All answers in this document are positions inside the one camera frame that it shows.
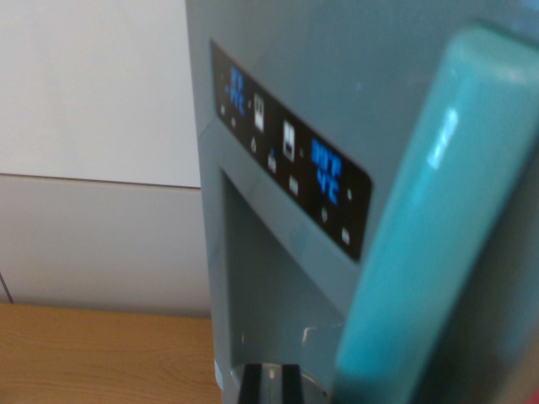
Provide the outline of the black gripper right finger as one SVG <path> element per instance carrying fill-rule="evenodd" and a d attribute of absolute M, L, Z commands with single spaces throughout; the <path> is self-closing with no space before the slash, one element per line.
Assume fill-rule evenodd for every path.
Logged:
<path fill-rule="evenodd" d="M 281 366 L 281 403 L 303 404 L 302 374 L 298 364 Z"/>

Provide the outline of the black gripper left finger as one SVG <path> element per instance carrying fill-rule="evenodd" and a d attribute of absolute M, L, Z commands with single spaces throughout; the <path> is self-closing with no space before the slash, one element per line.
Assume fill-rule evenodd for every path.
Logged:
<path fill-rule="evenodd" d="M 239 391 L 239 404 L 259 404 L 261 395 L 262 364 L 246 364 Z"/>

